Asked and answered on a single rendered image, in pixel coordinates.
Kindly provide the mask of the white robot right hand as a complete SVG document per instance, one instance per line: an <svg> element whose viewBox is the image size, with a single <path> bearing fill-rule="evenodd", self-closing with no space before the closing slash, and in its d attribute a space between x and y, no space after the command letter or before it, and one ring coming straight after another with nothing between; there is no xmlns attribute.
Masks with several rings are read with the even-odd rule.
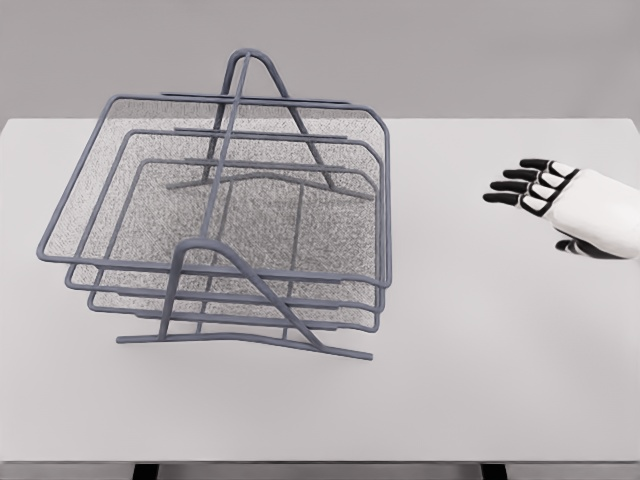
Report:
<svg viewBox="0 0 640 480"><path fill-rule="evenodd" d="M523 159L483 195L543 219L566 236L561 252L604 260L640 260L640 190L592 169Z"/></svg>

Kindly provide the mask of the grey mesh folder tray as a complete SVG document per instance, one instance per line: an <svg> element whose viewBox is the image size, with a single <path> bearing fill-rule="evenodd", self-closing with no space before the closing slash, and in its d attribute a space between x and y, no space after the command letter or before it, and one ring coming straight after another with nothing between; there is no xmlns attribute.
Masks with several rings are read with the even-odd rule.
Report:
<svg viewBox="0 0 640 480"><path fill-rule="evenodd" d="M229 139L254 132L269 138L294 135L306 142L321 137L348 138L369 143L385 163L386 278L382 289L390 285L391 225L389 132L370 108L349 102L306 100L291 97L254 97L232 95L157 95L112 97L102 111L54 214L40 240L36 254L45 262L69 266L69 278L84 264L81 250L93 217L107 171L126 135L133 132L189 130ZM222 251L220 242L204 237L178 243L167 268L167 293L177 292L187 251L196 247ZM117 270L161 269L157 263L113 261ZM74 285L92 291L92 288Z"/></svg>
<svg viewBox="0 0 640 480"><path fill-rule="evenodd" d="M372 304L386 275L385 163L348 138L133 132L107 171L71 281L99 305L156 309L169 277L113 261L170 262L204 235L268 273L305 314Z"/></svg>
<svg viewBox="0 0 640 480"><path fill-rule="evenodd" d="M81 268L94 308L159 317L179 242L187 251L173 303L182 322L282 321L370 330L386 278L383 192L368 168L148 160L113 193L87 251L161 269Z"/></svg>

